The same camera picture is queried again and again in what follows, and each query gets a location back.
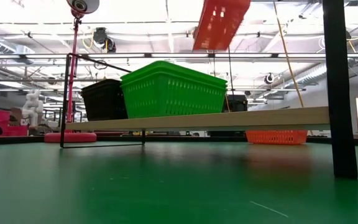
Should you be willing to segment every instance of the table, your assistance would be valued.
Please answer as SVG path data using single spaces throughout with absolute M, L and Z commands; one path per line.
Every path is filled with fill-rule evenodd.
M 332 162 L 329 144 L 0 145 L 0 223 L 358 223 Z

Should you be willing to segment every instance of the wooden shelf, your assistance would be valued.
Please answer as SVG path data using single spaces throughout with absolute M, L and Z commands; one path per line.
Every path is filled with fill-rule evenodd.
M 328 107 L 198 114 L 67 123 L 70 130 L 244 131 L 246 129 L 329 129 Z

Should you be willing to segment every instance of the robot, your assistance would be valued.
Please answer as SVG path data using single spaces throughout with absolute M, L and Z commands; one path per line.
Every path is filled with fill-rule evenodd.
M 40 90 L 32 90 L 25 96 L 25 105 L 22 108 L 23 118 L 30 118 L 30 127 L 38 126 L 38 113 L 44 110 L 44 104 L 39 100 Z

